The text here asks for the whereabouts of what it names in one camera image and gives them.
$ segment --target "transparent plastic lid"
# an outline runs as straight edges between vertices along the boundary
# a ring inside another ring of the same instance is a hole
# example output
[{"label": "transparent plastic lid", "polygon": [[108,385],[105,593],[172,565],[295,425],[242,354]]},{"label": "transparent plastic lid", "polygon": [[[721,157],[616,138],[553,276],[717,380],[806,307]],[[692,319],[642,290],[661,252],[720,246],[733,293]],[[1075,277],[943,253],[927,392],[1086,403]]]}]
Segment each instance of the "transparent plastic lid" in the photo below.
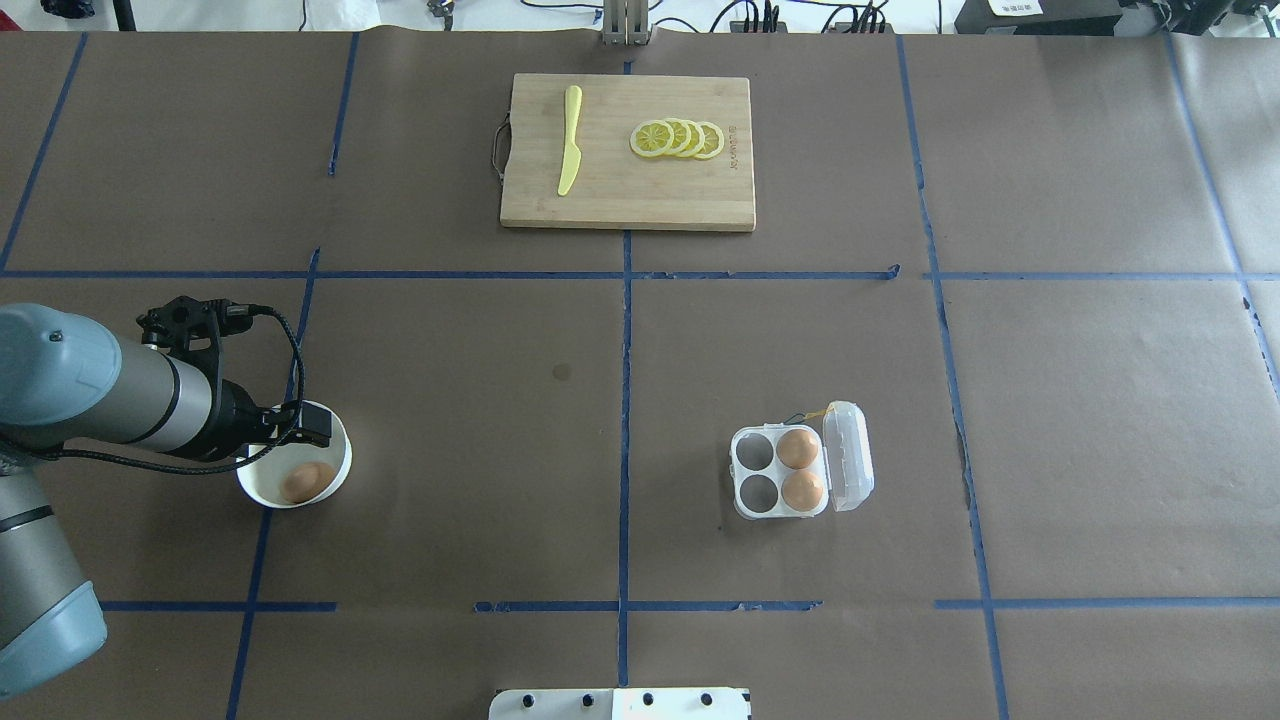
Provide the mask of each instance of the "transparent plastic lid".
[{"label": "transparent plastic lid", "polygon": [[822,442],[827,448],[827,482],[836,512],[852,510],[876,488],[867,416],[852,402],[833,401],[822,419]]}]

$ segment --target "knife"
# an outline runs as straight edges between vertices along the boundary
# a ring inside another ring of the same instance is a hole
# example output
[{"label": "knife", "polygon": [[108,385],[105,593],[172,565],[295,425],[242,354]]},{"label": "knife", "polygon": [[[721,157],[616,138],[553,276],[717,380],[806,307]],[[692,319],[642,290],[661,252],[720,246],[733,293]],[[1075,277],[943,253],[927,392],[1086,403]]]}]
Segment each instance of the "knife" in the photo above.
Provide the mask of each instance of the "knife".
[{"label": "knife", "polygon": [[582,151],[577,149],[577,117],[582,110],[582,88],[571,85],[564,88],[564,159],[561,161],[561,184],[557,193],[568,195],[577,179],[577,167],[582,163]]}]

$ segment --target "cutting board handle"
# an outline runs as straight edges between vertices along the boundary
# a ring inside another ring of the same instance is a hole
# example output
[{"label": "cutting board handle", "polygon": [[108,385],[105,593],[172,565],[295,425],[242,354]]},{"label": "cutting board handle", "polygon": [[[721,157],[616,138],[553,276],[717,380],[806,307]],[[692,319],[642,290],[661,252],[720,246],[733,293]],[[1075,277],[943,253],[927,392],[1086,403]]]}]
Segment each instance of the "cutting board handle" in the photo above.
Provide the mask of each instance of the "cutting board handle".
[{"label": "cutting board handle", "polygon": [[489,151],[489,164],[493,165],[493,172],[498,173],[498,184],[502,184],[507,177],[507,160],[498,165],[498,155],[502,151],[502,136],[503,131],[507,131],[507,160],[511,159],[511,111],[507,111],[507,117],[502,119],[502,124],[493,133],[493,150]]}]

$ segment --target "egg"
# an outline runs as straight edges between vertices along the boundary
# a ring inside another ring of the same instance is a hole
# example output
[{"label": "egg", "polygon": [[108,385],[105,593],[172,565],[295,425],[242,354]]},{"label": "egg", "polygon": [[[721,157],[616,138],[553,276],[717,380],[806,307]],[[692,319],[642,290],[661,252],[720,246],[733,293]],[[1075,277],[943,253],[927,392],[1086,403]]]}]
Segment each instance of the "egg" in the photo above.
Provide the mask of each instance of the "egg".
[{"label": "egg", "polygon": [[338,470],[328,462],[303,462],[285,475],[280,483],[284,502],[298,505],[325,491],[338,477]]},{"label": "egg", "polygon": [[822,502],[822,479],[809,470],[796,470],[782,483],[782,500],[796,512],[809,512]]},{"label": "egg", "polygon": [[792,470],[808,468],[818,457],[818,447],[813,430],[796,428],[778,439],[778,460]]}]

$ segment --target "wooden cutting board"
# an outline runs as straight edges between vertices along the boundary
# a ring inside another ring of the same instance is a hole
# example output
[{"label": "wooden cutting board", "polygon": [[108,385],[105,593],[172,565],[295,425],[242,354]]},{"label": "wooden cutting board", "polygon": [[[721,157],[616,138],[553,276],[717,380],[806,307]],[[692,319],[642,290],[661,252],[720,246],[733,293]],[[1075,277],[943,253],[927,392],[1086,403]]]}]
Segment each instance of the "wooden cutting board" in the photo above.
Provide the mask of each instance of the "wooden cutting board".
[{"label": "wooden cutting board", "polygon": [[[564,88],[582,88],[572,190],[556,193],[564,150]],[[631,131],[668,117],[712,122],[726,147],[710,160],[640,158]],[[516,76],[502,224],[524,228],[755,229],[751,95],[746,78]]]}]

